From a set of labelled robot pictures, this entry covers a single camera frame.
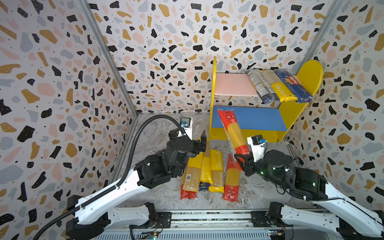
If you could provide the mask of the red spaghetti bag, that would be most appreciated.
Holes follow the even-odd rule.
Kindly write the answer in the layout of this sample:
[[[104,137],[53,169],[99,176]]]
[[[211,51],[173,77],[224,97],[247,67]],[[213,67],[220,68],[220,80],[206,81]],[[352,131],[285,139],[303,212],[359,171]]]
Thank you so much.
[[[232,155],[235,159],[235,154],[238,155],[250,155],[249,147],[245,138],[243,137],[242,130],[240,129],[239,123],[236,119],[235,112],[233,110],[223,110],[218,109],[218,113],[225,129],[228,141],[230,143],[230,148]],[[240,163],[237,162],[236,165],[240,167],[244,164],[244,158],[240,158]]]
[[[238,202],[241,173],[241,166],[233,158],[233,155],[229,154],[223,196],[224,200]]]
[[[183,200],[183,199],[196,200],[197,199],[197,193],[184,190],[184,182],[185,182],[185,179],[182,178],[182,180],[181,180],[181,183],[182,183],[181,184],[181,200]]]

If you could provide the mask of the yellow Pastatime spaghetti bag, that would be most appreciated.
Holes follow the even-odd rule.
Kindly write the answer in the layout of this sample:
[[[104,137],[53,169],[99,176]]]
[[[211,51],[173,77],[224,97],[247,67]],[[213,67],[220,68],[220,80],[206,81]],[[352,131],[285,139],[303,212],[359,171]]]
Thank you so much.
[[[274,90],[281,103],[298,100],[298,98],[289,90],[289,88],[282,82],[274,71],[265,70],[262,72],[262,75]]]

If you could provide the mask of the clear printed spaghetti bag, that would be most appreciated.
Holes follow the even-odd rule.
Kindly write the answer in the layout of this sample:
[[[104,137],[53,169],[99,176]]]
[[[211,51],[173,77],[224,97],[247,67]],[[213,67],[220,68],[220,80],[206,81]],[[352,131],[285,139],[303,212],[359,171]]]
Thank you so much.
[[[263,104],[269,104],[278,101],[276,92],[272,89],[270,83],[259,70],[251,70],[247,72],[247,76],[256,88]]]

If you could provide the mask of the blue Barilla spaghetti bag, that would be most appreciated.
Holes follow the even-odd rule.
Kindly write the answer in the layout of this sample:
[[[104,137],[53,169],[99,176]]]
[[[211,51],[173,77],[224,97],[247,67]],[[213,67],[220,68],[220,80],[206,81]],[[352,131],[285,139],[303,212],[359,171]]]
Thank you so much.
[[[287,88],[297,98],[296,102],[299,104],[310,103],[313,96],[299,83],[296,78],[285,69],[274,70],[274,73],[280,80],[287,86]]]

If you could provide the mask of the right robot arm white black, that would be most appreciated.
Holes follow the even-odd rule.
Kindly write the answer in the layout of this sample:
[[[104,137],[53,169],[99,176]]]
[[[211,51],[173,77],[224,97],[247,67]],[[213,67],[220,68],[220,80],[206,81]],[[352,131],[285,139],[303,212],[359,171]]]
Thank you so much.
[[[308,212],[272,202],[267,212],[268,222],[277,227],[304,226],[327,232],[345,240],[382,240],[384,213],[368,210],[337,190],[317,172],[295,167],[293,158],[271,150],[263,158],[235,155],[247,177],[258,174],[291,197],[311,202],[327,210]]]

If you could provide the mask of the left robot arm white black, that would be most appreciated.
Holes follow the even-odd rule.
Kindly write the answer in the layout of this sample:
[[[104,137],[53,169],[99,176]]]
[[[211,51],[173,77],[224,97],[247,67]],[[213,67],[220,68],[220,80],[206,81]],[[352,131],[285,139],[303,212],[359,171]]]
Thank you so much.
[[[169,132],[170,140],[164,150],[147,156],[129,170],[126,177],[87,197],[69,199],[68,209],[78,208],[74,219],[66,224],[66,234],[74,240],[90,240],[114,227],[147,229],[159,219],[155,205],[119,209],[117,206],[140,193],[181,177],[190,158],[206,151],[207,136],[191,140],[177,129]]]

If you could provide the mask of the yellow shelf with coloured boards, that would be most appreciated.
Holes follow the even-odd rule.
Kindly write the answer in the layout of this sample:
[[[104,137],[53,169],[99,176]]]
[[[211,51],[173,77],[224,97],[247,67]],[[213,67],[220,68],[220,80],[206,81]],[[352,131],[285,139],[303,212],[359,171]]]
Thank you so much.
[[[296,80],[313,96],[323,80],[323,67],[315,61],[305,63]],[[213,60],[213,81],[210,104],[209,136],[212,140],[226,140],[227,136],[218,109],[233,110],[245,138],[262,135],[268,142],[279,143],[298,120],[308,103],[296,101],[278,102],[276,108],[233,107],[216,103],[218,96],[255,97],[260,99],[257,90],[246,74],[225,74],[217,70],[217,60]]]

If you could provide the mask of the yellow label spaghetti bag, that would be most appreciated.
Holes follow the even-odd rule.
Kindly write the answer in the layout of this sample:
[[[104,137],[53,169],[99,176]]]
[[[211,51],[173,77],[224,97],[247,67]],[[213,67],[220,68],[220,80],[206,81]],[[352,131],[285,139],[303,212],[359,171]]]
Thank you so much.
[[[189,192],[199,192],[203,153],[199,153],[196,157],[190,158],[184,173],[183,190]]]

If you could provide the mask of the yellow spaghetti bag rear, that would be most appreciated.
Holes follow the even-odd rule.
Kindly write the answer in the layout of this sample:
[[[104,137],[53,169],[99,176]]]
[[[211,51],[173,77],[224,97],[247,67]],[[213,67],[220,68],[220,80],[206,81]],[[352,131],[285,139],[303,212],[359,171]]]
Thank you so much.
[[[212,167],[211,167],[211,148],[210,140],[207,139],[206,151],[203,153],[202,170],[199,191],[208,191],[213,183]]]

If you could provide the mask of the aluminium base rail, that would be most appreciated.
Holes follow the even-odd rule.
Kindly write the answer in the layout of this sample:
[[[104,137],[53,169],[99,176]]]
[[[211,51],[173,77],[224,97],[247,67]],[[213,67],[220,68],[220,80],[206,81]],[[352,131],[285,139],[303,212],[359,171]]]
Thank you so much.
[[[275,227],[266,210],[165,210],[152,229],[113,227],[98,240],[336,240],[309,227]]]

